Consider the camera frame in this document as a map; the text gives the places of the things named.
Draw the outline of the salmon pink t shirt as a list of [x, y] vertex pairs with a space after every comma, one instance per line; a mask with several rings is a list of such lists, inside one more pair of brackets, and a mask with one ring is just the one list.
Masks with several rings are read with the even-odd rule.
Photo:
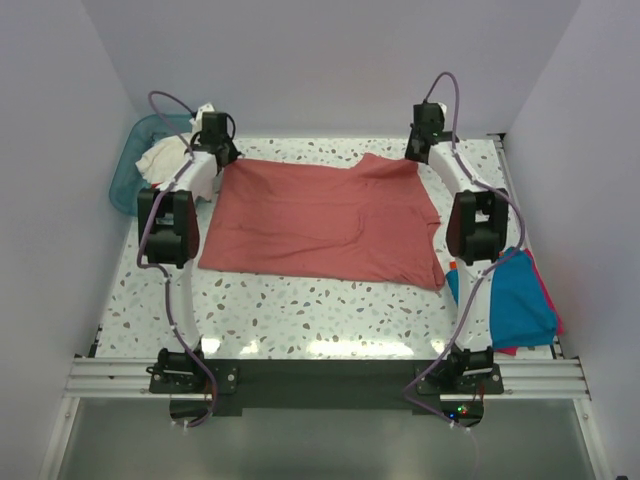
[[199, 266], [437, 291], [439, 226], [412, 161], [367, 153], [337, 168], [241, 159], [223, 174]]

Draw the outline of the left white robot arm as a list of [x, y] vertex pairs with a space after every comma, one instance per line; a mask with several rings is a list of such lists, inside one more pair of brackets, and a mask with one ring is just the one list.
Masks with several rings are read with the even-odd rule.
[[196, 116], [195, 126], [190, 139], [179, 137], [186, 146], [180, 166], [166, 181], [138, 194], [136, 258], [139, 268], [161, 273], [169, 330], [178, 345], [192, 351], [201, 343], [192, 291], [192, 270], [200, 249], [196, 203], [212, 197], [215, 178], [240, 156], [231, 115], [204, 111]]

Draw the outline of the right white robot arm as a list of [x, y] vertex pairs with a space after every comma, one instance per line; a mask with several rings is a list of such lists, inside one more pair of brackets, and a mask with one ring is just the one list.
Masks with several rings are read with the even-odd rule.
[[452, 390], [466, 393], [494, 362], [491, 280], [506, 244], [508, 197], [487, 186], [462, 156], [457, 136], [444, 127], [444, 105], [414, 105], [405, 156], [428, 165], [453, 197], [445, 241], [456, 262], [458, 313], [445, 379]]

